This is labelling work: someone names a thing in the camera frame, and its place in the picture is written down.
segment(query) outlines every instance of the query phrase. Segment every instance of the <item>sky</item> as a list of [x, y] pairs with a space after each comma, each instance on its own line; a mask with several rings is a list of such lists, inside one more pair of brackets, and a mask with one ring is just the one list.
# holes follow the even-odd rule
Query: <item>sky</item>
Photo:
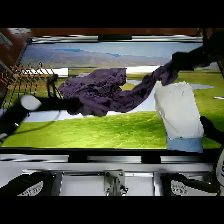
[[32, 44], [29, 48], [45, 49], [81, 49], [90, 52], [120, 55], [171, 58], [177, 51], [188, 52], [200, 47], [201, 43], [178, 42], [117, 42], [117, 43], [56, 43]]

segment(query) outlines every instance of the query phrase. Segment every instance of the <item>light blue fabric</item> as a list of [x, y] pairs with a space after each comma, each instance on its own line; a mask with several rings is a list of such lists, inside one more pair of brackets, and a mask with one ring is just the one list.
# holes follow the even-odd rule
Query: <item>light blue fabric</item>
[[167, 149], [202, 153], [202, 138], [175, 138], [166, 135]]

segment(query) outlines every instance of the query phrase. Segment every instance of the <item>metal bracket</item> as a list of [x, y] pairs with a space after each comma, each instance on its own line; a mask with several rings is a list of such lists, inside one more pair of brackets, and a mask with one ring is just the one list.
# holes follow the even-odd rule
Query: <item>metal bracket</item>
[[105, 171], [104, 190], [106, 196], [125, 196], [128, 192], [128, 188], [125, 187], [124, 171]]

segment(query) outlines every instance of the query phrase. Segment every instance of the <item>folded white cloth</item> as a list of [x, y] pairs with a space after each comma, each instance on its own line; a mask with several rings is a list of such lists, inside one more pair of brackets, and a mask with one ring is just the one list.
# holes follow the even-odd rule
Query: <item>folded white cloth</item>
[[155, 106], [169, 138], [200, 138], [204, 130], [192, 87], [186, 82], [155, 86]]

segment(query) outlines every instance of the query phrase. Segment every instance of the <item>purple cloth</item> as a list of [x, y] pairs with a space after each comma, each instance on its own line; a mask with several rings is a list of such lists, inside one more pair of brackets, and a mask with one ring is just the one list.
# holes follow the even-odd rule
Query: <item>purple cloth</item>
[[126, 68], [97, 69], [86, 77], [70, 78], [59, 87], [64, 98], [78, 97], [82, 107], [70, 114], [105, 116], [108, 111], [128, 112], [148, 98], [156, 81], [162, 85], [173, 83], [177, 71], [172, 64], [160, 66], [147, 74], [142, 82], [132, 90], [122, 91], [120, 86], [126, 83]]

